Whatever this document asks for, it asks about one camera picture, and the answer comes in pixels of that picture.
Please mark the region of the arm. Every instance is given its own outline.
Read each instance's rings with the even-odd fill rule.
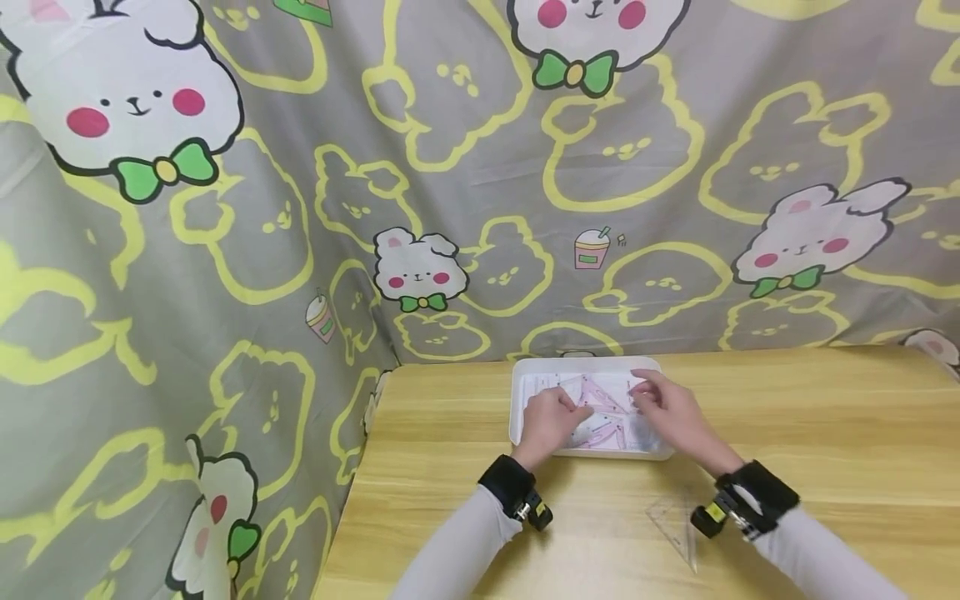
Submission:
[[[707,423],[690,390],[660,372],[634,371],[634,375],[646,379],[631,390],[634,404],[665,441],[714,479],[744,467],[744,460]],[[754,510],[759,507],[746,490],[737,495]],[[753,545],[811,600],[906,598],[801,506],[783,514],[777,528],[756,538]]]
[[[900,600],[906,594],[797,507],[754,548],[812,600]]]
[[[467,598],[496,553],[521,528],[519,521],[503,514],[490,491],[477,486],[410,563],[390,600]]]
[[[592,414],[593,409],[578,408],[560,388],[544,390],[529,399],[523,409],[520,443],[511,455],[515,463],[512,473],[529,484],[524,493],[533,488],[533,471],[563,447],[577,425]],[[477,486],[410,563],[390,600],[467,598],[496,553],[522,529],[520,521],[507,516],[503,509],[490,490]]]

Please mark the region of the left hand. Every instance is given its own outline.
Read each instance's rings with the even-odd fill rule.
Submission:
[[[592,414],[592,408],[574,404],[563,388],[543,390],[531,397],[523,409],[523,433],[511,456],[533,472],[564,447],[577,425]]]

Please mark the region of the drink cup illustration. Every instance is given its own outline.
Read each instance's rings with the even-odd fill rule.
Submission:
[[[330,309],[330,302],[319,290],[317,297],[310,305],[306,307],[306,324],[313,329],[324,344],[329,344],[333,337],[333,332],[337,329],[337,324],[333,320],[333,311]]]
[[[297,18],[333,26],[329,0],[274,0],[274,5]]]
[[[599,269],[610,249],[610,228],[588,229],[577,236],[574,243],[574,263],[577,269]]]

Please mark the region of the green bow tie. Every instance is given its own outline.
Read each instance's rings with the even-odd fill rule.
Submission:
[[[770,296],[775,291],[788,287],[795,290],[815,288],[820,284],[820,276],[824,273],[825,268],[824,265],[816,265],[786,277],[763,277],[757,280],[754,291],[750,293],[750,298]]]
[[[206,142],[198,137],[180,144],[169,158],[161,156],[153,162],[120,158],[113,162],[112,170],[120,182],[120,194],[134,204],[154,201],[164,185],[178,181],[210,185],[220,174]]]
[[[227,558],[242,561],[260,542],[260,528],[245,520],[238,520],[230,527],[227,541]]]
[[[400,297],[400,310],[405,313],[412,313],[421,308],[432,308],[438,311],[446,310],[446,296],[441,293],[431,294],[426,298],[414,298],[412,296]]]
[[[600,98],[613,86],[613,54],[598,54],[586,63],[570,62],[553,50],[545,50],[534,70],[534,84],[541,89],[566,85],[580,87],[590,98]]]

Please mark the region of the cartoon bunny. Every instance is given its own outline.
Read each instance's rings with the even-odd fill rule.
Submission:
[[[906,336],[901,343],[937,359],[954,379],[960,381],[960,349],[943,333],[934,329],[918,329]]]
[[[829,184],[794,192],[774,204],[762,229],[733,262],[738,283],[753,283],[751,298],[778,289],[809,290],[824,274],[849,267],[893,232],[887,218],[910,184],[877,181],[843,198]]]
[[[256,473],[246,455],[204,456],[200,438],[186,438],[187,452],[200,478],[201,496],[187,519],[167,568],[167,587],[184,599],[236,597],[235,581],[244,561],[260,543]]]
[[[467,289],[467,273],[457,264],[456,244],[439,233],[419,240],[404,228],[377,233],[373,282],[384,298],[399,300],[400,310],[446,310],[448,300]]]
[[[134,204],[209,185],[243,127],[191,0],[4,0],[8,70],[60,168],[113,175]]]
[[[508,0],[514,45],[537,59],[534,85],[610,91],[614,71],[655,55],[684,19],[690,0]]]

